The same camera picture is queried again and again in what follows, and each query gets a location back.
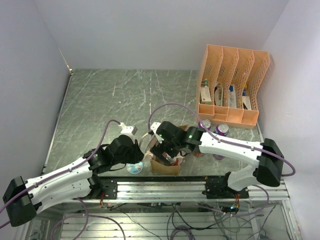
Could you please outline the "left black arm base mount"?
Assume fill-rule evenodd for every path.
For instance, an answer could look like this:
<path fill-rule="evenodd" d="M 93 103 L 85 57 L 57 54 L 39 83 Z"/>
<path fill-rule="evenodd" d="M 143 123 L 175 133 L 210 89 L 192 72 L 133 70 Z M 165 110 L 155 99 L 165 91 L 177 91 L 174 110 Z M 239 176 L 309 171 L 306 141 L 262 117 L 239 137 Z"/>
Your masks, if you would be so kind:
<path fill-rule="evenodd" d="M 101 187 L 101 198 L 106 200 L 115 200 L 118 194 L 118 184 L 110 181 L 103 183 Z"/>

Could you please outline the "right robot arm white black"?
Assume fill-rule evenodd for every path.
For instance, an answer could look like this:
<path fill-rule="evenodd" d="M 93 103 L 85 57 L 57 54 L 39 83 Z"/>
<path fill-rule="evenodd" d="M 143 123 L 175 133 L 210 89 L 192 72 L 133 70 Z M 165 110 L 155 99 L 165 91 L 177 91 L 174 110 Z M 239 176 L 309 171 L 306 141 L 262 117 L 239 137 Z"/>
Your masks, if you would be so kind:
<path fill-rule="evenodd" d="M 156 138 L 150 152 L 165 166 L 193 152 L 224 156 L 245 163 L 245 168 L 225 174 L 220 192 L 226 198 L 248 186 L 262 184 L 275 188 L 280 185 L 283 155 L 272 139 L 243 141 L 215 134 L 203 127 L 191 126 L 184 130 L 169 121 L 154 122 L 150 131 Z"/>

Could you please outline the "purple Fanta can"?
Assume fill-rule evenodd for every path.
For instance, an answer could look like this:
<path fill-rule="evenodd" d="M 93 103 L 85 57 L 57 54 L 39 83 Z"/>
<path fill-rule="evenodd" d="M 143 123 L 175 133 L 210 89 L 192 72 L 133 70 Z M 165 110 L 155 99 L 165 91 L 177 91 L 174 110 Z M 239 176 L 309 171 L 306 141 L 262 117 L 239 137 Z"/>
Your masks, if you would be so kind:
<path fill-rule="evenodd" d="M 229 131 L 230 131 L 230 128 L 227 124 L 220 123 L 215 127 L 213 132 L 217 135 L 226 137 L 228 135 Z"/>
<path fill-rule="evenodd" d="M 202 119 L 198 122 L 198 127 L 210 130 L 212 127 L 212 123 L 208 119 Z"/>

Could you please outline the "silver top soda can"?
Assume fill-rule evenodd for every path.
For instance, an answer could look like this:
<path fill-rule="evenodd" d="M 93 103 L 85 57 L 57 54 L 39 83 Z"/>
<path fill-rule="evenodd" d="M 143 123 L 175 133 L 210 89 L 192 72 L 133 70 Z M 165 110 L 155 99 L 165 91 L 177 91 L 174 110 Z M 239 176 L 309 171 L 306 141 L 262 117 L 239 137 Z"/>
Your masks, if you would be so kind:
<path fill-rule="evenodd" d="M 179 164 L 179 160 L 176 157 L 171 157 L 170 155 L 165 156 L 164 165 L 165 166 L 177 166 Z"/>

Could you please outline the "red cola can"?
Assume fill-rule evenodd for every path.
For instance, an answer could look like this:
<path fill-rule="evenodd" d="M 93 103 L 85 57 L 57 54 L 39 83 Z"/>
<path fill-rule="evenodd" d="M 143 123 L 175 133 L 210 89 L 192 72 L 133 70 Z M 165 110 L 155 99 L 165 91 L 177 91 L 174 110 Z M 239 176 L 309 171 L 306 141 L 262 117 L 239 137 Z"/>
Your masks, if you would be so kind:
<path fill-rule="evenodd" d="M 205 154 L 205 153 L 201 153 L 201 152 L 195 152 L 194 155 L 195 155 L 196 157 L 203 157 L 203 156 L 205 156 L 206 154 Z"/>

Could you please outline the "canvas bag with rope handles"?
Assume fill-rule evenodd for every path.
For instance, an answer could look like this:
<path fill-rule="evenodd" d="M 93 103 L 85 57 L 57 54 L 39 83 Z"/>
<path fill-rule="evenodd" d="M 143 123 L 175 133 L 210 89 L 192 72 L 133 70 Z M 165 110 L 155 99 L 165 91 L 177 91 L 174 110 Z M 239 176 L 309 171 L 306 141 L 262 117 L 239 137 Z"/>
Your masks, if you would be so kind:
<path fill-rule="evenodd" d="M 177 127 L 184 129 L 185 131 L 188 130 L 187 125 L 182 125 L 182 126 L 177 126 Z M 164 162 L 159 162 L 159 160 L 155 157 L 155 155 L 153 155 L 150 152 L 151 147 L 153 147 L 155 145 L 155 143 L 157 142 L 157 139 L 154 136 L 154 134 L 151 134 L 151 135 L 153 137 L 149 141 L 149 143 L 146 147 L 146 151 L 144 153 L 144 157 L 143 157 L 144 159 L 149 158 L 151 172 L 157 173 L 157 174 L 164 174 L 164 175 L 174 175 L 174 176 L 179 175 L 180 174 L 180 163 L 184 157 L 178 155 L 177 159 L 179 160 L 179 164 L 174 165 L 174 166 L 167 166 L 167 165 L 164 165 Z"/>

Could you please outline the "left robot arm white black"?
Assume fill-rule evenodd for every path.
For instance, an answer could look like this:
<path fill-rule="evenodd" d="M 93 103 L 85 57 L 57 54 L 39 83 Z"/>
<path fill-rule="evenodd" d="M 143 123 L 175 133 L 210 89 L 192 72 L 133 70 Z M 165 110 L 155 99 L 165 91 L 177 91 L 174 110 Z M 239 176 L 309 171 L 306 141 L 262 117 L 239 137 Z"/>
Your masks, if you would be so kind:
<path fill-rule="evenodd" d="M 13 178 L 3 194 L 12 227 L 21 226 L 42 211 L 75 198 L 98 198 L 103 186 L 98 175 L 118 164 L 136 164 L 143 160 L 138 141 L 120 135 L 110 144 L 91 149 L 74 162 L 55 171 L 24 180 Z"/>

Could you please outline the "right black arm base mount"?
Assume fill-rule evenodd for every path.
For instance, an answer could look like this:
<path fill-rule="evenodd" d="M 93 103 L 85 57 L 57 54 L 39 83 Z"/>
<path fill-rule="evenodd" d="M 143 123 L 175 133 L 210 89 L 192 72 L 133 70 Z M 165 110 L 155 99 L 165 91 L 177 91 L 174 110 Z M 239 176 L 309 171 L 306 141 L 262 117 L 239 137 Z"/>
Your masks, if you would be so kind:
<path fill-rule="evenodd" d="M 237 195 L 241 198 L 248 199 L 249 193 L 247 188 L 243 188 L 240 191 L 233 190 L 228 187 L 228 179 L 231 172 L 227 172 L 225 175 L 214 175 L 208 177 L 205 182 L 205 190 L 202 194 L 207 199 L 235 199 Z"/>

